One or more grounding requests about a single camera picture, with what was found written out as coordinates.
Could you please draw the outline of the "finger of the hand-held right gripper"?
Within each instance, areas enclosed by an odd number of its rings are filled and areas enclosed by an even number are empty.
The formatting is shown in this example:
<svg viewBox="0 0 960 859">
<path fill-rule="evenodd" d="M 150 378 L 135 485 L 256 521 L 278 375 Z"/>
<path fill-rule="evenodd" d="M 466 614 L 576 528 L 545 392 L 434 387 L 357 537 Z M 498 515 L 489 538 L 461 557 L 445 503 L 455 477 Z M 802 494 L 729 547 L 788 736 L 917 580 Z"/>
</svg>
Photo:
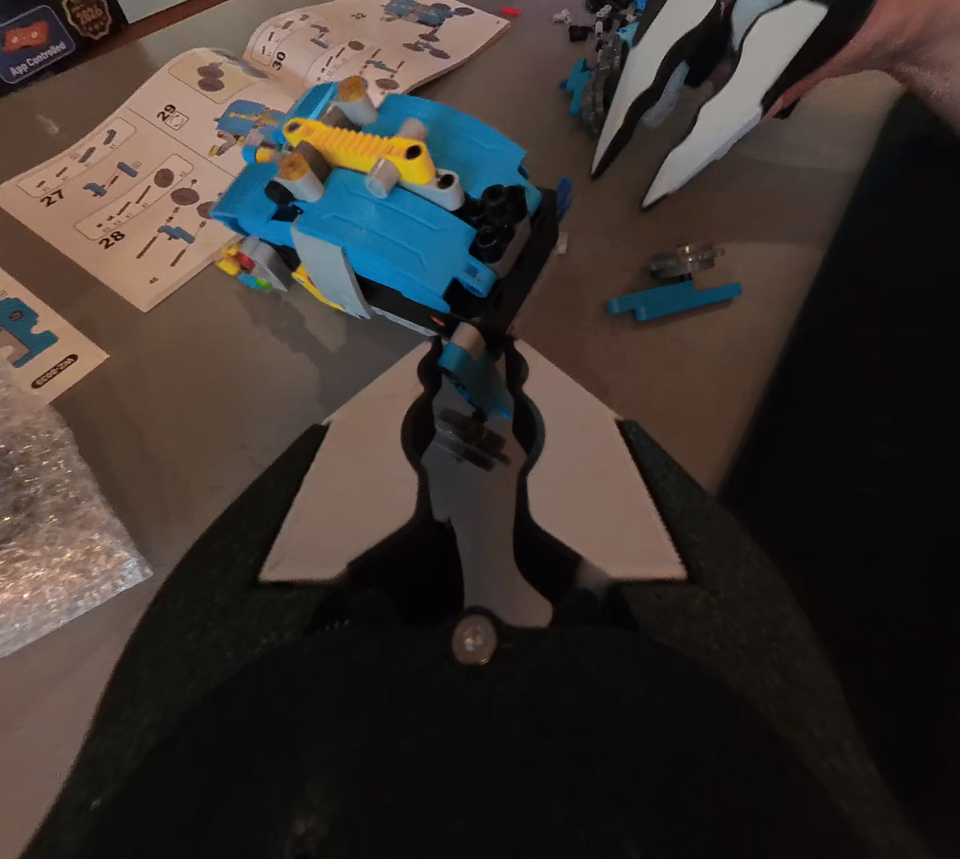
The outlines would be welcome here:
<svg viewBox="0 0 960 859">
<path fill-rule="evenodd" d="M 676 69 L 694 60 L 721 28 L 721 0 L 664 0 L 644 19 L 624 61 L 591 165 L 596 181 L 629 143 L 642 117 L 660 101 Z"/>
<path fill-rule="evenodd" d="M 666 156 L 642 201 L 643 209 L 654 207 L 724 157 L 762 121 L 767 93 L 828 11 L 821 2 L 793 0 L 753 21 L 730 79 L 700 108 L 690 132 Z"/>
</svg>

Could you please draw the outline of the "open instruction booklet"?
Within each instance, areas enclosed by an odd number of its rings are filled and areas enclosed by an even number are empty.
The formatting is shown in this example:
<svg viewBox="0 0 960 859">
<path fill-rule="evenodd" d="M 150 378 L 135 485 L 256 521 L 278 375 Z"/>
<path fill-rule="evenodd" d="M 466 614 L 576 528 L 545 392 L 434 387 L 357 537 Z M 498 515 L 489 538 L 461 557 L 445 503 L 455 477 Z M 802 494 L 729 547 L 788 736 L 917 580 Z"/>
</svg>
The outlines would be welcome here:
<svg viewBox="0 0 960 859">
<path fill-rule="evenodd" d="M 314 86 L 359 76 L 378 109 L 463 65 L 509 28 L 457 0 L 335 0 L 258 25 L 241 57 L 196 48 L 154 73 L 96 129 L 2 184 L 2 208 L 147 312 L 230 232 L 212 205 Z"/>
</svg>

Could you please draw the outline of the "blue brick-built toy model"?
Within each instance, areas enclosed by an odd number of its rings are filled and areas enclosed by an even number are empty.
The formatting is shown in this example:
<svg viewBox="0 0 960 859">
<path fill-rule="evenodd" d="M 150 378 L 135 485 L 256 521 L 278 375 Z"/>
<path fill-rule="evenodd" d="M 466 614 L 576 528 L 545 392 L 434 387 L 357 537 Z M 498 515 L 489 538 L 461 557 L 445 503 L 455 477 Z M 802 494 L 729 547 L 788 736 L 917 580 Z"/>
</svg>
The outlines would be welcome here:
<svg viewBox="0 0 960 859">
<path fill-rule="evenodd" d="M 212 155 L 244 161 L 210 209 L 239 237 L 222 270 L 428 337 L 508 333 L 572 202 L 568 178 L 535 184 L 525 150 L 492 126 L 410 95 L 374 106 L 358 76 L 288 112 L 234 99 L 217 136 Z"/>
</svg>

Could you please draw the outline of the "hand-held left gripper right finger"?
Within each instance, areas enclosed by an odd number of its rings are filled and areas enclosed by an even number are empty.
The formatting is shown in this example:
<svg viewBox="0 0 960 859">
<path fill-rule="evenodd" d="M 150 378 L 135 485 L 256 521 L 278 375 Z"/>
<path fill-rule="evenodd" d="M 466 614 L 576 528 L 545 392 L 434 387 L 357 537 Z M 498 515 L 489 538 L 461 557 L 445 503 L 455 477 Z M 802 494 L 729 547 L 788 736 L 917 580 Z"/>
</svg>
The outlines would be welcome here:
<svg viewBox="0 0 960 859">
<path fill-rule="evenodd" d="M 517 563 L 522 541 L 543 541 L 555 573 L 571 583 L 582 564 L 617 583 L 683 582 L 688 570 L 631 451 L 621 417 L 524 340 L 505 355 L 511 432 L 524 455 L 517 485 Z"/>
</svg>

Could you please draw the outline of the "person's right hand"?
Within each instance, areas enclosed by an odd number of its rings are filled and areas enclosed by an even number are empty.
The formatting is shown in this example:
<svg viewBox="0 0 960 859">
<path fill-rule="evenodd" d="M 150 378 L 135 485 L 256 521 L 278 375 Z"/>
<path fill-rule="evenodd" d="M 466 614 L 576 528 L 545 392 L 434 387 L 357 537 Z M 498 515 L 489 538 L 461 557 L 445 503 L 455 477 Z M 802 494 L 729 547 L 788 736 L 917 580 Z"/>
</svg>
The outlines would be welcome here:
<svg viewBox="0 0 960 859">
<path fill-rule="evenodd" d="M 896 80 L 957 133 L 959 0 L 877 0 L 844 48 L 781 94 L 766 117 L 827 80 L 868 71 Z"/>
</svg>

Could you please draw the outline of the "blue sticker sheet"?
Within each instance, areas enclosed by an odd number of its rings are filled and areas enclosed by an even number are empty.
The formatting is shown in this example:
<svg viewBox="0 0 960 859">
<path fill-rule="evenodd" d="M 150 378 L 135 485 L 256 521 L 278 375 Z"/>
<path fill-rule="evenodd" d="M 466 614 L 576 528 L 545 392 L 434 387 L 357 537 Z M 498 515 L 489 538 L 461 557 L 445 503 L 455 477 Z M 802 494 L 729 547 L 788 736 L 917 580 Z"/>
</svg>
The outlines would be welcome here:
<svg viewBox="0 0 960 859">
<path fill-rule="evenodd" d="M 15 385 L 51 403 L 109 357 L 10 273 L 1 271 L 1 359 Z"/>
</svg>

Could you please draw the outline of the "large bubble wrap bag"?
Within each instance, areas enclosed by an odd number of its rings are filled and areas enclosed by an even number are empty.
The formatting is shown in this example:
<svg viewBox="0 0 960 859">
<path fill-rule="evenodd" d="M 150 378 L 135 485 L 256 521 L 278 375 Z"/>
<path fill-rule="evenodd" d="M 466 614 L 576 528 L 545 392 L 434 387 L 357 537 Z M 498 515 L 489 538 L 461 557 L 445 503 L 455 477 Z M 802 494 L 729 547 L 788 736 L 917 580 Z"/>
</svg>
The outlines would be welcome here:
<svg viewBox="0 0 960 859">
<path fill-rule="evenodd" d="M 66 422 L 2 368 L 2 658 L 152 574 Z"/>
</svg>

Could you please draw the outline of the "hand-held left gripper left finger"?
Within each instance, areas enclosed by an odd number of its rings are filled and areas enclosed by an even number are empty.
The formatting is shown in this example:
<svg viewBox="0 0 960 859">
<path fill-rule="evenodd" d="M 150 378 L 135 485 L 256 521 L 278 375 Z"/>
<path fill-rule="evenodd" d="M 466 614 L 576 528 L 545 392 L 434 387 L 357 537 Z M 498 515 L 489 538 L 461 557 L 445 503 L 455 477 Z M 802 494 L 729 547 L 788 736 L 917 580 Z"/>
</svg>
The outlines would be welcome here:
<svg viewBox="0 0 960 859">
<path fill-rule="evenodd" d="M 261 567 L 266 584 L 330 584 L 359 569 L 450 571 L 450 525 L 427 450 L 442 386 L 438 339 L 417 345 L 321 425 L 323 437 Z"/>
</svg>

